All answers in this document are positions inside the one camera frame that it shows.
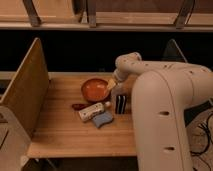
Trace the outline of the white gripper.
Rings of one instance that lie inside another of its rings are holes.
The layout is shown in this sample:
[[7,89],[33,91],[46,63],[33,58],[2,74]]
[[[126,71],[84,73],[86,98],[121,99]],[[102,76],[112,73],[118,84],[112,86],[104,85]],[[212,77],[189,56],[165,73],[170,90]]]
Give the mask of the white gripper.
[[[113,77],[117,82],[124,82],[128,78],[128,74],[116,69],[113,72]],[[107,89],[112,90],[116,86],[116,81],[114,79],[110,79],[107,84]]]

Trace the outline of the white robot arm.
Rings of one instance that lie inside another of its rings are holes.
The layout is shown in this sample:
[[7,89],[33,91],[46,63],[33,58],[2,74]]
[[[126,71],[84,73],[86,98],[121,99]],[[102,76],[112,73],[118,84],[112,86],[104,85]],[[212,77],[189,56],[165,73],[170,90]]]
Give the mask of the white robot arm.
[[137,76],[131,111],[139,171],[193,171],[184,111],[213,98],[213,71],[184,62],[116,58],[113,82]]

